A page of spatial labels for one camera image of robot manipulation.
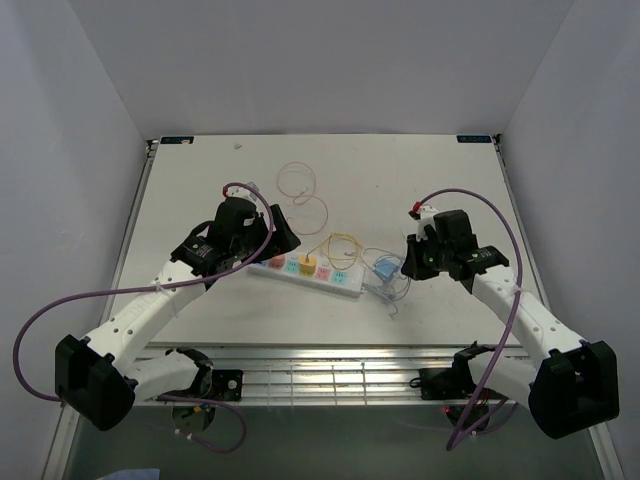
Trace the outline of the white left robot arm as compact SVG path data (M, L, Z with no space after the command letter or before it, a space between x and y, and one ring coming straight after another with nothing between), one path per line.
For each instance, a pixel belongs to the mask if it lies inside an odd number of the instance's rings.
M134 297L84 338L62 339L55 350L57 395L98 430L121 422L135 403L164 394L201 399L212 395L213 369L192 348L175 348L141 361L139 354L177 314L207 292L214 275L259 263L300 246L280 207L267 225L256 204L228 198L214 219L197 225L171 253L150 291Z

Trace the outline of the white multicolour power strip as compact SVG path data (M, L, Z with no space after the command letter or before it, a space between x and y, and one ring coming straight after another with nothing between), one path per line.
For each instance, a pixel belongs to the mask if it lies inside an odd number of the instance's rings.
M249 273L301 285L349 298L364 293L364 267L358 263L340 270L334 268L326 256L292 251L287 254L253 263Z

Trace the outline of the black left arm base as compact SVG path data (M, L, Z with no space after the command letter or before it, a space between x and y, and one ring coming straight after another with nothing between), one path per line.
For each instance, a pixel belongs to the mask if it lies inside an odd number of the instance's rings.
M180 398L213 399L222 402L240 401L242 398L244 372L240 369L213 369L196 381L195 387L170 391L169 395ZM217 408L207 404L174 406L172 421L177 429L187 433L204 432L214 421Z

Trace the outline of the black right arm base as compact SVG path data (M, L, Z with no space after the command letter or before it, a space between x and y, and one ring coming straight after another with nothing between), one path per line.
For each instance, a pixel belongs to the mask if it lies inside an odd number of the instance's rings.
M460 400L460 405L446 405L445 415L455 426L464 408L471 398L474 387L461 387L454 378L452 368L422 368L418 375L409 381L409 386L420 391L422 400ZM501 396L485 388L476 400L471 413L466 418L463 428L469 428L473 423L489 412L491 400L499 400Z

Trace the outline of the pink charger plug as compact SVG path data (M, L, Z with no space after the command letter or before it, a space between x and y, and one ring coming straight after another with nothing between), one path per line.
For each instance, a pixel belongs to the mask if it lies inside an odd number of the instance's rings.
M286 264L286 256L278 255L278 256L272 257L268 261L267 266L275 270L281 270L285 266L285 264Z

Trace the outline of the yellow charger plug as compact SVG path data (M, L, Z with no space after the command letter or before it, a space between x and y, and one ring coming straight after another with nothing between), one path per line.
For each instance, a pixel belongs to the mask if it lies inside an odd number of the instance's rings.
M317 268L317 259L312 255L301 255L298 258L298 267L302 276L312 277Z

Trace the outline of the blue charger plug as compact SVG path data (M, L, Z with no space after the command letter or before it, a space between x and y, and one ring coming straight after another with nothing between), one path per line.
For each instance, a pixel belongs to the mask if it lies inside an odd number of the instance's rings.
M383 256L378 258L372 266L373 273L384 283L392 281L400 269L395 257Z

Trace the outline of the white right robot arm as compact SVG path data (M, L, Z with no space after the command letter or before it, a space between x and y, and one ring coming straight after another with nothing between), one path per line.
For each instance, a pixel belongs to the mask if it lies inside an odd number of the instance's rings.
M478 245L464 211L416 205L409 214L418 228L407 238L402 274L414 281L448 274L512 327L529 356L527 362L500 357L487 375L496 349L474 342L450 367L420 376L424 398L474 397L486 387L524 406L553 439L619 415L617 358L606 342L585 340L524 291L507 258Z

